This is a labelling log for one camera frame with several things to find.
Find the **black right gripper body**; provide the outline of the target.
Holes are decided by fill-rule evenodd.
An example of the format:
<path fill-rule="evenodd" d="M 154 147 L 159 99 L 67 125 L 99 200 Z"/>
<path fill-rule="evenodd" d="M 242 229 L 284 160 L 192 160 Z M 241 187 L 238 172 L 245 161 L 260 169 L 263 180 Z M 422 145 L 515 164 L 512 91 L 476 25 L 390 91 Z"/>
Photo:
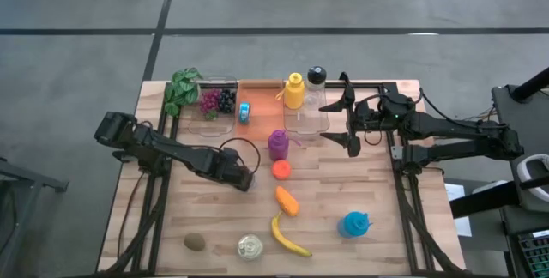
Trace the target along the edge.
<path fill-rule="evenodd" d="M 347 132 L 355 136 L 360 131 L 383 131 L 383 116 L 369 106 L 373 97 L 353 102 L 347 108 Z"/>

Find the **clear bottle black cap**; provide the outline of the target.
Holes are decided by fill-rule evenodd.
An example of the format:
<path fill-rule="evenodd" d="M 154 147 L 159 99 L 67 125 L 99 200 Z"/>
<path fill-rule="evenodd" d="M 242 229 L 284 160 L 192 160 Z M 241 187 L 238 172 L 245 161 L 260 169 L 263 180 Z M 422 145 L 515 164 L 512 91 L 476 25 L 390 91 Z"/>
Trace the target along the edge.
<path fill-rule="evenodd" d="M 325 113 L 318 111 L 326 105 L 325 81 L 326 70 L 321 66 L 312 66 L 307 72 L 305 82 L 305 97 L 302 105 L 302 117 L 305 128 L 310 131 L 323 130 Z"/>

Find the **magenta squeeze bottle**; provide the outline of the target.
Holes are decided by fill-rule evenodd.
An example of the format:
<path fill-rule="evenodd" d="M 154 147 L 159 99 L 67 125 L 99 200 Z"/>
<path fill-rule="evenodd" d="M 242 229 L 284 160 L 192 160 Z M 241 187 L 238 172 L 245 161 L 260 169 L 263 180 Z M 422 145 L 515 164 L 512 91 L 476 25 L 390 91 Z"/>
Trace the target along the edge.
<path fill-rule="evenodd" d="M 289 154 L 290 142 L 294 142 L 297 146 L 302 143 L 288 136 L 285 130 L 275 130 L 268 137 L 268 154 L 272 161 L 285 160 Z"/>

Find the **yellow squeeze bottle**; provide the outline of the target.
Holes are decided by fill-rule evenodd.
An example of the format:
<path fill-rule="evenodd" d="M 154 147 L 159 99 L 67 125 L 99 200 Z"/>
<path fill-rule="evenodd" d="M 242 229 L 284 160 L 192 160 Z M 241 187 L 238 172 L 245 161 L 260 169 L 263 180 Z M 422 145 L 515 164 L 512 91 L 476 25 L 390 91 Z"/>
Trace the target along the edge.
<path fill-rule="evenodd" d="M 299 109 L 304 102 L 305 83 L 300 73 L 294 72 L 288 76 L 284 88 L 275 96 L 277 100 L 284 99 L 289 109 Z"/>

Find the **brown kiwi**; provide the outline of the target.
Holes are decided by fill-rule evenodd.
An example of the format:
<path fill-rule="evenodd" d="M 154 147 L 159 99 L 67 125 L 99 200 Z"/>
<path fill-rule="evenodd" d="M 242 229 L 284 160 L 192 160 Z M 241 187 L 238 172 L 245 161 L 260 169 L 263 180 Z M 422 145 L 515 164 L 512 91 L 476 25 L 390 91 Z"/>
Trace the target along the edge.
<path fill-rule="evenodd" d="M 203 251 L 206 240 L 200 233 L 187 233 L 184 236 L 184 246 L 192 251 Z"/>

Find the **blue squeeze bottle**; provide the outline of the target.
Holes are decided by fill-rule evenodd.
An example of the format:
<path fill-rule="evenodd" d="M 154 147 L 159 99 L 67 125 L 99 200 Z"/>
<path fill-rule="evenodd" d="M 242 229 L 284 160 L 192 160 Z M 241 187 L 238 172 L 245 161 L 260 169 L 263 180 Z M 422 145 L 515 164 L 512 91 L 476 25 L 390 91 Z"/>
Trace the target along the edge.
<path fill-rule="evenodd" d="M 364 236 L 371 226 L 369 215 L 353 211 L 342 217 L 337 223 L 338 233 L 346 239 Z"/>

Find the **red grape bunch with leaf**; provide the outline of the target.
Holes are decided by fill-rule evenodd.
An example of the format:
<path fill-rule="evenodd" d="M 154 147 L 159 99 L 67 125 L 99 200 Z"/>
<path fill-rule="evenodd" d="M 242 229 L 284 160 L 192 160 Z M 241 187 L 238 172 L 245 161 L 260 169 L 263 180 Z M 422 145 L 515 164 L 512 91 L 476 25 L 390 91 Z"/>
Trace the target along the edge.
<path fill-rule="evenodd" d="M 209 89 L 202 93 L 199 101 L 199 108 L 207 121 L 214 121 L 218 117 L 218 100 L 220 90 L 217 88 Z"/>

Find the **orange fruit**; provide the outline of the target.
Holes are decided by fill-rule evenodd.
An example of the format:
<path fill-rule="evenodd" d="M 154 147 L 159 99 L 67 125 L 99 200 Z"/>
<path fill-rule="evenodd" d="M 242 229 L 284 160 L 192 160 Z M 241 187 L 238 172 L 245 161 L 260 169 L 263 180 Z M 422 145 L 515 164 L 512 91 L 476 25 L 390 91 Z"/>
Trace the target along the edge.
<path fill-rule="evenodd" d="M 271 167 L 271 173 L 277 180 L 286 180 L 292 174 L 292 167 L 287 160 L 277 160 Z"/>

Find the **clear plastic bin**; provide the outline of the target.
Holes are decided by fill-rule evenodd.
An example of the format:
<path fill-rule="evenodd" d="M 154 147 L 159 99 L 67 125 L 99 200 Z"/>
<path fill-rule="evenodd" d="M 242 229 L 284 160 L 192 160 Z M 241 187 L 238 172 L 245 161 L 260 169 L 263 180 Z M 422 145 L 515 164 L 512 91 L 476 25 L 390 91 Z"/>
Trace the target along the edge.
<path fill-rule="evenodd" d="M 326 106 L 326 94 L 323 85 L 307 85 L 301 76 L 286 80 L 282 93 L 284 127 L 298 135 L 315 135 L 329 127 L 328 115 L 318 111 Z"/>
<path fill-rule="evenodd" d="M 200 111 L 199 101 L 203 92 L 213 88 L 217 88 L 220 91 L 222 89 L 234 91 L 237 100 L 237 79 L 232 76 L 205 76 L 198 84 L 200 85 L 198 101 L 188 108 L 190 112 L 189 131 L 205 137 L 218 137 L 231 133 L 235 126 L 237 102 L 235 103 L 234 113 L 222 113 L 218 110 L 217 119 L 207 121 Z"/>

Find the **yellow banana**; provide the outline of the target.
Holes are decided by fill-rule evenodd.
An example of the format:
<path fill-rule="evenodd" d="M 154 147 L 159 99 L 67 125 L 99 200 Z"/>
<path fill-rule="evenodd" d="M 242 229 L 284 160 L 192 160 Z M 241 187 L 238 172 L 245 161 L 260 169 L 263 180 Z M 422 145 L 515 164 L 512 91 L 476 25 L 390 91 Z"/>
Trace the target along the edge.
<path fill-rule="evenodd" d="M 312 253 L 309 250 L 299 245 L 296 245 L 282 234 L 280 230 L 280 217 L 282 216 L 282 214 L 283 212 L 279 211 L 271 220 L 271 233 L 273 237 L 290 252 L 301 257 L 312 257 Z"/>

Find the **green striped-leaf plant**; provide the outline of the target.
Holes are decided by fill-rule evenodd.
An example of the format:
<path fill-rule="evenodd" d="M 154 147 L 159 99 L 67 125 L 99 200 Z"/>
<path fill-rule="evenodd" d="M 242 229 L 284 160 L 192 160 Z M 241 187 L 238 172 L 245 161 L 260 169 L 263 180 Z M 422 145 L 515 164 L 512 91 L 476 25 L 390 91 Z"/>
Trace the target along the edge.
<path fill-rule="evenodd" d="M 165 112 L 177 118 L 184 106 L 197 102 L 200 91 L 197 82 L 202 79 L 202 75 L 194 67 L 176 71 L 165 91 Z"/>

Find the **white paper sheet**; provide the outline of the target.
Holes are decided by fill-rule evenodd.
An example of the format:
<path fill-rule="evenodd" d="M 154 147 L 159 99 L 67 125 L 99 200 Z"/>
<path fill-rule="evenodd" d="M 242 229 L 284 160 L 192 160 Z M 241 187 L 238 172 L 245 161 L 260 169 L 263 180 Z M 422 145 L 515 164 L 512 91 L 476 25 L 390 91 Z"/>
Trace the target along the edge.
<path fill-rule="evenodd" d="M 465 196 L 465 190 L 462 185 L 458 184 L 445 184 L 445 189 L 450 201 L 461 198 Z M 470 220 L 468 217 L 461 217 L 454 219 L 455 227 L 457 234 L 462 237 L 472 237 L 472 229 Z"/>

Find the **dark grey side desk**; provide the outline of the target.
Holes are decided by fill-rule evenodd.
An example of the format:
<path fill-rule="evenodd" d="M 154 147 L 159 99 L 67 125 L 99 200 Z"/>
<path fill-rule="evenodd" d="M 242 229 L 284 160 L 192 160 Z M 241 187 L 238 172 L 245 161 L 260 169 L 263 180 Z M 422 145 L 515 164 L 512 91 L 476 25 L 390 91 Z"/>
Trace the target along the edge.
<path fill-rule="evenodd" d="M 520 184 L 516 166 L 534 154 L 549 154 L 549 94 L 537 92 L 527 103 L 519 103 L 510 97 L 511 86 L 494 88 L 492 98 L 498 120 L 518 134 L 524 154 L 510 162 L 513 179 Z M 528 163 L 532 179 L 549 177 L 549 171 L 541 161 Z M 522 266 L 517 236 L 549 229 L 549 184 L 529 189 L 521 206 L 505 206 L 500 209 L 505 231 L 510 239 L 511 253 L 518 278 L 529 278 Z"/>

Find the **backlit keyboard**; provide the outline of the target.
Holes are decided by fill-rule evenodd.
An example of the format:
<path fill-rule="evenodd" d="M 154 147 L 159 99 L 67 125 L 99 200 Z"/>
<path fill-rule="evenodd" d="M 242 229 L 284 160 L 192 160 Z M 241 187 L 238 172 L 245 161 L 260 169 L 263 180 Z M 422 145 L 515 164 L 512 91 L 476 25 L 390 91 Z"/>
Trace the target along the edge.
<path fill-rule="evenodd" d="M 529 278 L 549 278 L 549 229 L 517 236 L 522 266 Z"/>

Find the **dark metal stand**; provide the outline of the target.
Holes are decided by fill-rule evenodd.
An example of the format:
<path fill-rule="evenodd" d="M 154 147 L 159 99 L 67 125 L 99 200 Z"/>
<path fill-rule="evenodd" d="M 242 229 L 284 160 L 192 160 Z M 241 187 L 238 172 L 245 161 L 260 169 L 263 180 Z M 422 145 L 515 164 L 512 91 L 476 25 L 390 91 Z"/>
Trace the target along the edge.
<path fill-rule="evenodd" d="M 0 278 L 9 278 L 13 271 L 41 190 L 63 193 L 68 185 L 0 157 Z"/>

